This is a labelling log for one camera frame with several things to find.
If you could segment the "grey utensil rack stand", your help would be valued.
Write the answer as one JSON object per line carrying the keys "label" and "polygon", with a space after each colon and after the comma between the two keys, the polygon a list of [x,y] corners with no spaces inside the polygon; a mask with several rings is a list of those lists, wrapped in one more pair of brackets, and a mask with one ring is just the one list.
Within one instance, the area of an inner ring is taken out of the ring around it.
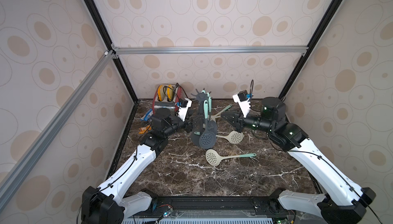
{"label": "grey utensil rack stand", "polygon": [[[199,104],[199,108],[198,108],[198,111],[197,111],[196,114],[197,115],[203,115],[203,117],[204,117],[204,101],[208,100],[208,96],[207,96],[208,92],[205,91],[205,90],[202,90],[201,92],[196,90],[196,92],[197,92],[197,94],[194,95],[194,96],[195,96],[196,101]],[[199,143],[199,139],[200,139],[200,136],[202,135],[202,133],[204,132],[204,130],[205,130],[205,119],[203,120],[203,124],[201,126],[201,131],[200,132],[191,131],[191,134],[190,134],[190,138],[191,138],[192,143],[195,146],[200,147],[200,148],[201,148],[201,146],[200,146],[200,143]]]}

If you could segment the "grey skimmer front side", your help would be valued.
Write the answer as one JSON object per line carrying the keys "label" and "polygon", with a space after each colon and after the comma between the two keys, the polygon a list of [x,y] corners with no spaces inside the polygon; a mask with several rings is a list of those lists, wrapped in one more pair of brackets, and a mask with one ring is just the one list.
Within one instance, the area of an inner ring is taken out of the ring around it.
{"label": "grey skimmer front side", "polygon": [[190,120],[191,120],[191,127],[192,127],[191,130],[194,132],[195,131],[200,132],[204,120],[203,115],[194,115],[191,117]]}

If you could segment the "grey skimmer teal handle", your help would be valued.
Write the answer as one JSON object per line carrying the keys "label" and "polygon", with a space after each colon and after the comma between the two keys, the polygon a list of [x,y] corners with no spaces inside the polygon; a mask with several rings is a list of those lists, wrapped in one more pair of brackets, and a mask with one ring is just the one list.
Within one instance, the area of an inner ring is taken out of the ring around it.
{"label": "grey skimmer teal handle", "polygon": [[211,120],[211,110],[212,110],[212,97],[210,92],[207,93],[208,96],[208,119]]}

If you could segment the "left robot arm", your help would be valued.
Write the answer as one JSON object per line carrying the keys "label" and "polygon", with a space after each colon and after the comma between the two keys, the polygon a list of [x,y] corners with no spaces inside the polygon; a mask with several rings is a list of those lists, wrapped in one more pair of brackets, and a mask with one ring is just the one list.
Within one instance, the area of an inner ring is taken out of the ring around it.
{"label": "left robot arm", "polygon": [[120,224],[128,217],[154,210],[155,194],[144,190],[125,197],[128,189],[168,145],[168,138],[180,129],[192,129],[191,113],[179,108],[172,115],[167,108],[156,110],[151,117],[152,129],[137,141],[130,158],[98,187],[88,187],[82,195],[76,222],[78,224]]}

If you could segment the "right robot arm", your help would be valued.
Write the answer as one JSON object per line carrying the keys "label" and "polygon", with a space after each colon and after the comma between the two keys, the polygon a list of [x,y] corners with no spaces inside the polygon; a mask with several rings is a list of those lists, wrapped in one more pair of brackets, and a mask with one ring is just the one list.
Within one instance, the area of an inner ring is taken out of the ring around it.
{"label": "right robot arm", "polygon": [[298,125],[286,119],[286,105],[275,97],[262,99],[258,115],[251,113],[251,95],[233,95],[239,111],[221,114],[239,133],[245,128],[265,132],[279,150],[296,159],[326,191],[325,194],[277,190],[277,202],[285,210],[300,211],[323,218],[328,224],[357,224],[370,209],[376,193],[362,188],[343,174]]}

